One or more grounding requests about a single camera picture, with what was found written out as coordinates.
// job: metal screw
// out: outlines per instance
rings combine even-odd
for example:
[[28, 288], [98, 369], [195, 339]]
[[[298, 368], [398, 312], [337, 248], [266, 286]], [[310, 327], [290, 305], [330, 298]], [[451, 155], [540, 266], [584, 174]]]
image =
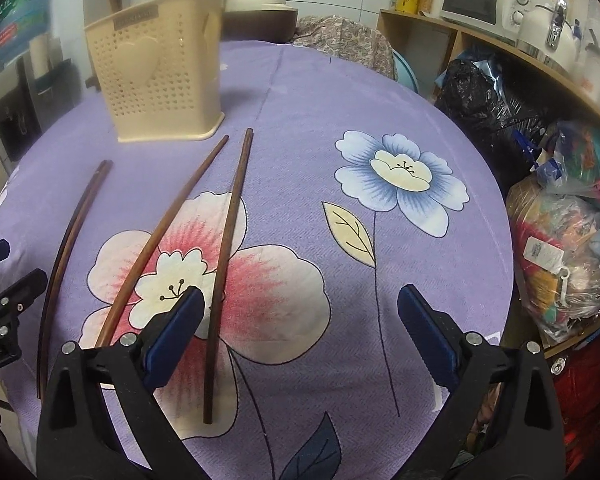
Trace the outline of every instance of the metal screw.
[[532, 354], [539, 354], [540, 351], [542, 350], [540, 348], [540, 345], [538, 343], [536, 343], [535, 341], [529, 341], [526, 344], [526, 349], [529, 350]]
[[553, 375], [560, 375], [566, 365], [567, 361], [565, 361], [563, 357], [558, 357], [554, 361], [554, 364], [551, 365], [551, 373]]
[[64, 355], [69, 355], [75, 350], [75, 343], [73, 341], [67, 341], [62, 345], [61, 351]]
[[122, 346], [131, 346], [136, 343], [138, 336], [133, 332], [127, 332], [120, 338], [120, 344]]
[[477, 332], [469, 332], [464, 338], [472, 346], [480, 346], [482, 344], [482, 336]]

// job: chopstick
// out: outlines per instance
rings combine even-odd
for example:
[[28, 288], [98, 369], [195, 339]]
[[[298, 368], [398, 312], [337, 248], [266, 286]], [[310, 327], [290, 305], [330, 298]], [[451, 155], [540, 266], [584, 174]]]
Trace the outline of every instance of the chopstick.
[[147, 240], [146, 244], [142, 248], [142, 251], [138, 255], [138, 258], [133, 264], [133, 267], [131, 267], [129, 274], [126, 276], [125, 281], [122, 283], [120, 291], [118, 292], [116, 299], [113, 301], [113, 305], [111, 305], [111, 309], [107, 314], [107, 319], [105, 319], [102, 329], [100, 330], [100, 334], [98, 334], [96, 347], [107, 346], [111, 343], [111, 338], [113, 337], [113, 333], [116, 331], [118, 323], [120, 322], [120, 318], [122, 317], [122, 313], [126, 307], [126, 304], [128, 303], [129, 298], [131, 298], [131, 294], [136, 287], [136, 283], [138, 282], [142, 271], [158, 247], [158, 243], [160, 243], [160, 240], [162, 240], [162, 237], [167, 232], [167, 229], [173, 222], [173, 219], [176, 218], [178, 211], [180, 211], [184, 201], [189, 197], [191, 191], [193, 191], [194, 186], [198, 183], [200, 178], [202, 178], [209, 166], [211, 166], [214, 159], [218, 153], [220, 153], [220, 150], [224, 148], [224, 145], [228, 140], [229, 136], [224, 136], [220, 142], [216, 144], [211, 153], [207, 155], [204, 162], [192, 175], [189, 181], [182, 187], [178, 193], [178, 196], [173, 201], [169, 209], [167, 209], [167, 212], [160, 220], [160, 223]]
[[235, 223], [238, 218], [238, 210], [240, 209], [242, 187], [247, 173], [252, 142], [253, 130], [248, 128], [247, 132], [244, 134], [242, 153], [240, 154], [238, 168], [235, 171], [234, 188], [231, 192], [229, 210], [227, 211], [226, 221], [224, 222], [224, 231], [222, 232], [222, 241], [220, 243], [220, 253], [218, 254], [218, 268], [216, 269], [214, 292], [211, 297], [209, 330], [208, 335], [206, 336], [205, 389], [203, 397], [203, 420], [205, 424], [211, 424], [213, 422], [214, 377], [216, 375], [220, 320], [222, 317], [222, 303], [224, 301], [222, 295], [224, 294], [224, 284], [226, 283], [229, 257], [231, 256], [231, 244], [234, 240]]
[[78, 234], [80, 234], [84, 220], [112, 166], [113, 162], [103, 160], [93, 173], [91, 180], [80, 197], [78, 205], [75, 207], [73, 216], [69, 220], [64, 237], [60, 243], [60, 248], [58, 249], [58, 254], [56, 254], [53, 269], [51, 270], [51, 277], [46, 289], [45, 303], [42, 307], [42, 317], [40, 318], [40, 333], [38, 334], [36, 384], [38, 398], [41, 400], [45, 397], [46, 380], [48, 378], [49, 341], [51, 338], [52, 323], [56, 309], [58, 308], [58, 296], [60, 295], [64, 272], [66, 271], [69, 258], [74, 250], [75, 241], [78, 238]]

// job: round table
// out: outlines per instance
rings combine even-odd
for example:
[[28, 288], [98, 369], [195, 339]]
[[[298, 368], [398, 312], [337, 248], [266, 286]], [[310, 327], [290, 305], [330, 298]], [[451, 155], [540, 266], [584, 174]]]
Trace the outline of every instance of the round table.
[[[64, 277], [52, 361], [65, 341], [93, 345], [149, 233], [228, 134], [145, 269], [116, 337], [138, 332], [187, 285], [210, 298], [251, 127], [216, 420], [202, 423], [206, 321], [156, 398], [211, 478], [298, 478], [302, 461], [319, 467], [320, 479], [391, 478], [445, 398], [398, 318], [398, 291], [414, 283], [462, 330], [499, 340], [512, 251], [498, 186], [449, 119], [371, 70], [259, 42], [224, 44], [221, 61], [226, 119], [211, 139], [119, 144], [101, 95], [44, 134], [0, 196], [0, 238], [11, 244], [0, 289], [35, 267], [50, 272], [80, 194], [110, 158]], [[31, 434], [40, 415], [34, 370], [42, 303], [20, 317], [22, 359], [1, 370]], [[105, 396], [129, 457], [143, 462], [114, 393]]]

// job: yellow leaf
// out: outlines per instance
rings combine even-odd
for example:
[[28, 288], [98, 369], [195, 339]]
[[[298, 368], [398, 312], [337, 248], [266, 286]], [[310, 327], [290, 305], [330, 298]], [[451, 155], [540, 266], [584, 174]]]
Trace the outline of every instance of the yellow leaf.
[[327, 224], [338, 245], [357, 261], [376, 266], [374, 248], [362, 222], [339, 205], [322, 202]]

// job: flower stem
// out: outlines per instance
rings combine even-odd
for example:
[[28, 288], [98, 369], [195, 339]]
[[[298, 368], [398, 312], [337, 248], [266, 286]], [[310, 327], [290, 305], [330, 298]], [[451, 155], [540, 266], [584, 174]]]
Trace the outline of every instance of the flower stem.
[[376, 310], [378, 311], [378, 332], [380, 333], [380, 344], [382, 345], [382, 355], [384, 356], [384, 366], [386, 366], [386, 373], [389, 376], [389, 387], [391, 388], [391, 394], [394, 397], [395, 411], [400, 416], [400, 407], [398, 406], [398, 399], [395, 396], [394, 379], [391, 377], [391, 368], [389, 368], [389, 359], [386, 357], [386, 349], [384, 348], [384, 335], [382, 334], [382, 321], [380, 319], [380, 301], [378, 300], [378, 256], [376, 255], [376, 213], [374, 213], [374, 232], [373, 232], [373, 247], [374, 247], [374, 288], [376, 290]]
[[253, 407], [256, 409], [256, 415], [258, 415], [258, 420], [260, 421], [260, 428], [262, 429], [262, 436], [264, 437], [264, 443], [266, 444], [267, 452], [269, 453], [269, 463], [271, 465], [271, 478], [272, 478], [272, 480], [276, 480], [276, 467], [273, 463], [273, 452], [271, 451], [271, 444], [269, 443], [269, 437], [267, 436], [267, 430], [264, 427], [264, 420], [262, 420], [262, 414], [260, 413], [258, 403], [256, 402], [256, 398], [253, 395], [253, 391], [251, 390], [249, 383], [247, 382], [247, 377], [245, 377], [244, 372], [242, 371], [242, 367], [240, 366], [240, 363], [238, 362], [238, 359], [237, 359], [236, 354], [234, 353], [234, 350], [232, 348], [230, 348], [229, 346], [227, 348], [229, 349], [229, 355], [231, 356], [231, 359], [235, 363], [235, 367], [238, 368], [238, 371], [240, 372], [240, 376], [242, 377], [242, 381], [244, 382], [244, 385], [247, 387], [247, 391], [249, 392], [249, 396], [251, 397], [251, 402], [253, 402]]

